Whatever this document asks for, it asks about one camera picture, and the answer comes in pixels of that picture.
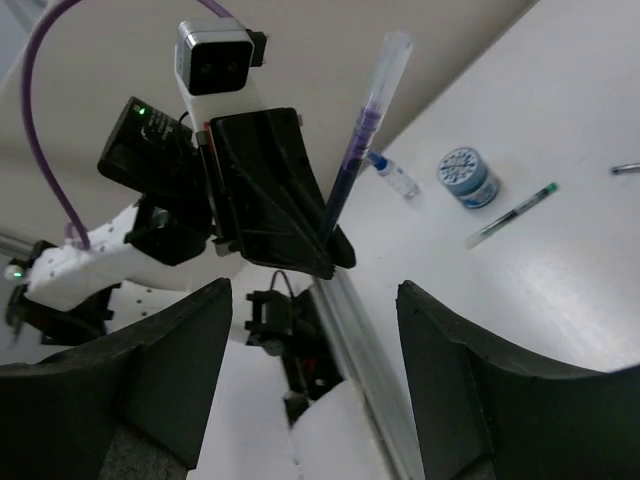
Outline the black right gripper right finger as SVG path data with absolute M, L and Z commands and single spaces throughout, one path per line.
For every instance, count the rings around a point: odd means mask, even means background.
M 635 479 L 639 370 L 609 373 L 518 346 L 413 282 L 396 299 L 429 479 Z

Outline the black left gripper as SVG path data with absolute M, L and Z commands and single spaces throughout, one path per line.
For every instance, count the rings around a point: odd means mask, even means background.
M 213 118 L 209 132 L 229 196 L 241 256 L 256 265 L 329 279 L 334 265 L 317 237 L 321 202 L 297 112 L 272 108 Z M 132 97 L 97 164 L 107 179 L 141 194 L 124 241 L 164 265 L 202 254 L 213 213 L 193 131 Z

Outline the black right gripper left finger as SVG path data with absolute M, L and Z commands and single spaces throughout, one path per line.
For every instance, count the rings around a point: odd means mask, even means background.
M 220 278 L 105 337 L 3 366 L 2 477 L 185 478 L 231 321 L 231 283 Z

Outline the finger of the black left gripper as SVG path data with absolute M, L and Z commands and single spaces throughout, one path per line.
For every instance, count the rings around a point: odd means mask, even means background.
M 356 265 L 354 248 L 340 226 L 331 233 L 327 251 L 334 265 L 341 268 L 353 268 Z

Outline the purple gel pen clear cap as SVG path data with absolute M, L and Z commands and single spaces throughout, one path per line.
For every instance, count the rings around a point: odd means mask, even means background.
M 366 160 L 373 139 L 386 116 L 412 50 L 413 42 L 408 33 L 394 31 L 385 35 L 319 228 L 319 237 L 324 243 L 328 242 L 336 227 L 361 165 Z

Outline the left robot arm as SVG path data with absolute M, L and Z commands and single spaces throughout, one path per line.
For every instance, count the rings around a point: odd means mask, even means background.
M 85 238 L 36 243 L 7 276 L 7 321 L 53 343 L 103 336 L 126 282 L 207 252 L 323 279 L 356 263 L 312 173 L 296 112 L 269 108 L 194 115 L 190 125 L 138 98 L 120 114 L 99 172 L 139 193 Z

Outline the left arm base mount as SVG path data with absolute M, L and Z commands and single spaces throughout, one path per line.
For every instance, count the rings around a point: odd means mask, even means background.
M 281 359 L 290 389 L 311 401 L 343 381 L 318 310 L 308 290 L 293 292 L 286 273 L 273 273 L 269 288 L 246 295 L 251 319 L 247 344 Z

